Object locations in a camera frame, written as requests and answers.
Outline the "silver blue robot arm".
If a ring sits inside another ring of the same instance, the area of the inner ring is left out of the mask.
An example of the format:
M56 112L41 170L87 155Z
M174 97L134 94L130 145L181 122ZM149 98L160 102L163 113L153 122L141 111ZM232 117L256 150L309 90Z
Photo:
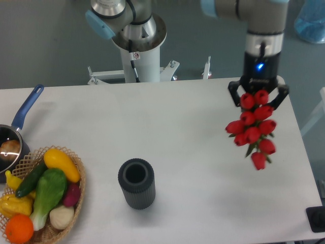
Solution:
M153 13L151 1L91 1L90 5L86 21L98 36L119 48L127 83L172 78L160 68L160 46L167 28ZM287 8L288 1L201 1L208 16L236 18L248 24L243 74L228 85L236 106L240 106L239 87L250 94L278 90L269 102L274 109L288 95L288 87L277 81Z

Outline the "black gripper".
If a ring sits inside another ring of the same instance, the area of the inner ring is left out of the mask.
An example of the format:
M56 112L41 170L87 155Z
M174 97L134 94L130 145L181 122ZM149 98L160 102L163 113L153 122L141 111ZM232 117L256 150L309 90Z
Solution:
M236 107L240 107L238 88L244 92L257 92L265 89L269 94L277 90L277 96L268 105L276 110L289 94L289 86L279 82L278 66L280 53L273 56L257 57L247 52L244 54L243 75L238 81L231 81L228 90Z

